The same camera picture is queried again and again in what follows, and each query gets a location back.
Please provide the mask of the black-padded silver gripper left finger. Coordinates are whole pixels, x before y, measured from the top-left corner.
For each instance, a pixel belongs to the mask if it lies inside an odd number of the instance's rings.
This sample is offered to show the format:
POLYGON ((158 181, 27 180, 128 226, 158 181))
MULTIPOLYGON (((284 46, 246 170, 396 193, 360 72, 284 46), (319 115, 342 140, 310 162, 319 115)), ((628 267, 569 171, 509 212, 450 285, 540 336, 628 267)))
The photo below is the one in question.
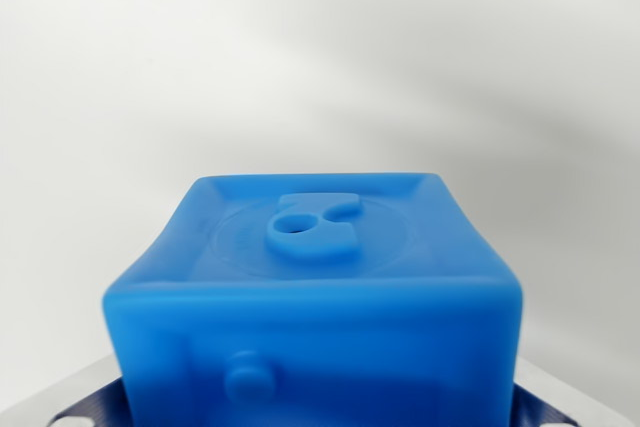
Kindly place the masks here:
POLYGON ((113 354, 7 410, 8 426, 132 426, 113 354))

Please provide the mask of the black-padded silver gripper right finger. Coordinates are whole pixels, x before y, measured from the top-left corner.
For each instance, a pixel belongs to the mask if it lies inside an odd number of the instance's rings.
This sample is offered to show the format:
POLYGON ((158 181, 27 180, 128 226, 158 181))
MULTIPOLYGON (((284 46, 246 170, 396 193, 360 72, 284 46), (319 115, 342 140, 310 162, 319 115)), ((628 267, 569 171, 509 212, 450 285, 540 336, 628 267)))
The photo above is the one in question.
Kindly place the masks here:
POLYGON ((519 357, 511 426, 632 426, 633 422, 519 357))

